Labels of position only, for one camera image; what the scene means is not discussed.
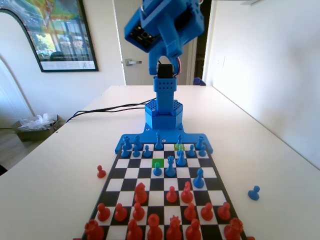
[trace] blue pawn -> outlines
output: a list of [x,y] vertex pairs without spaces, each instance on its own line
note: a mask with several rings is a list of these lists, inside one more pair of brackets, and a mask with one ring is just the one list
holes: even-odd
[[140,143],[140,136],[137,135],[134,137],[134,145],[138,147],[138,150],[140,151],[142,149],[142,144]]
[[170,178],[176,175],[176,170],[173,167],[174,162],[175,162],[174,157],[173,156],[169,156],[168,157],[169,167],[165,170],[165,174]]
[[248,192],[248,196],[252,199],[252,200],[255,200],[257,201],[260,196],[258,194],[258,192],[260,191],[260,187],[259,186],[254,186],[253,190],[250,190]]
[[204,137],[203,137],[203,136],[200,136],[197,144],[195,145],[195,149],[201,150],[202,145],[203,145],[203,141],[204,141]]
[[202,177],[204,176],[204,171],[202,170],[202,168],[198,169],[197,175],[198,176],[195,179],[193,179],[193,185],[197,189],[202,189],[205,185],[205,181],[202,179]]
[[194,150],[195,146],[193,144],[190,145],[190,150],[188,151],[189,157],[194,157],[196,155],[196,152]]
[[132,153],[132,155],[133,155],[135,158],[137,158],[137,157],[140,156],[140,152],[138,151],[138,147],[137,147],[137,146],[134,146],[134,147],[133,147],[133,153]]
[[122,153],[121,153],[121,157],[126,158],[126,157],[128,157],[128,156],[129,156],[129,154],[130,154],[130,152],[129,152],[129,151],[127,151],[126,146],[125,146],[125,145],[123,145],[123,146],[122,146]]
[[201,157],[205,157],[206,156],[206,146],[202,145],[201,150],[199,151],[199,155]]
[[160,168],[160,163],[156,162],[154,166],[155,166],[155,169],[153,169],[153,174],[155,176],[160,176],[162,174],[162,170]]
[[178,160],[176,161],[176,164],[177,164],[178,166],[180,166],[180,167],[183,167],[184,165],[186,165],[186,163],[187,163],[187,161],[186,161],[186,159],[185,159],[185,152],[181,150],[181,151],[180,151],[179,158],[178,158]]
[[145,156],[146,158],[150,158],[151,156],[151,152],[149,151],[148,145],[145,145],[145,151],[143,152],[143,156]]

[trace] black square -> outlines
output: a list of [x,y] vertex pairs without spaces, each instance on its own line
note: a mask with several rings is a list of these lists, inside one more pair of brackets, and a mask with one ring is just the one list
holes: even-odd
[[204,178],[208,190],[222,190],[221,185],[216,177]]
[[203,240],[222,240],[218,225],[201,225],[201,233]]
[[148,206],[148,213],[146,219],[148,219],[151,214],[158,215],[159,225],[165,224],[165,208],[163,206]]
[[205,191],[193,191],[195,204],[197,206],[205,206],[207,203],[211,203],[210,196],[207,190]]
[[121,191],[134,191],[137,185],[136,178],[125,178],[123,179]]
[[163,191],[165,190],[165,180],[163,178],[150,179],[150,191]]
[[139,168],[138,179],[150,179],[151,168]]
[[140,167],[141,159],[130,159],[128,168],[138,169]]

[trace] poster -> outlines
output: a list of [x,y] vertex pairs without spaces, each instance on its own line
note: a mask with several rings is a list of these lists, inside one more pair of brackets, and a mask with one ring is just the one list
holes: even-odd
[[22,22],[42,72],[98,71],[81,0],[0,0],[0,12]]

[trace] white square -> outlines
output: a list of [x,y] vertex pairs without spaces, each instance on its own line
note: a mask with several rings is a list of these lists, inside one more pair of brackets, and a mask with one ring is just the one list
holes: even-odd
[[179,220],[182,221],[180,206],[164,206],[164,225],[170,225],[170,218],[173,215],[178,216]]
[[189,179],[190,172],[188,167],[177,167],[176,168],[176,177],[178,179]]
[[120,191],[122,188],[122,183],[124,182],[123,178],[111,178],[106,188],[106,192]]
[[124,178],[125,179],[137,179],[139,173],[139,168],[127,168]]
[[149,203],[148,206],[164,206],[165,194],[164,191],[149,191]]
[[178,179],[177,178],[165,178],[164,179],[164,190],[169,191],[171,186],[174,187],[175,191],[178,191]]
[[153,151],[153,159],[164,159],[165,151]]
[[209,190],[208,194],[213,206],[222,206],[227,201],[221,190]]
[[200,168],[200,163],[198,158],[187,158],[186,163],[189,168]]
[[112,225],[109,227],[106,240],[124,240],[126,239],[127,234],[127,225],[115,226]]
[[134,202],[134,191],[121,191],[118,197],[117,204],[122,204],[123,207],[131,207]]
[[142,168],[142,169],[152,168],[152,158],[142,158],[141,162],[140,162],[140,168]]
[[199,222],[201,225],[217,225],[217,219],[214,213],[214,209],[212,208],[211,211],[213,212],[213,218],[210,221],[206,221],[202,218],[201,216],[201,209],[203,209],[205,206],[196,206],[196,210],[198,212],[198,216],[199,216]]
[[149,191],[150,190],[150,181],[151,181],[150,178],[138,178],[135,186],[138,186],[139,183],[143,183],[145,186],[144,190]]
[[[140,225],[140,226],[145,226],[147,225],[147,213],[148,213],[148,206],[141,206],[144,210],[144,216],[143,218],[140,220],[140,221],[136,221],[136,224]],[[131,208],[131,213],[130,213],[130,219],[134,219],[133,217],[133,214],[134,214],[134,210],[135,210],[135,207],[133,206]]]
[[116,169],[126,169],[129,165],[129,159],[118,159],[115,165]]

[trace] chess square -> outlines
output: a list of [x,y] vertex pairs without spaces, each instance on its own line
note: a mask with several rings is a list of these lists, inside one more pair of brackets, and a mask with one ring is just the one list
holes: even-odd
[[150,207],[163,206],[165,204],[164,191],[149,191]]

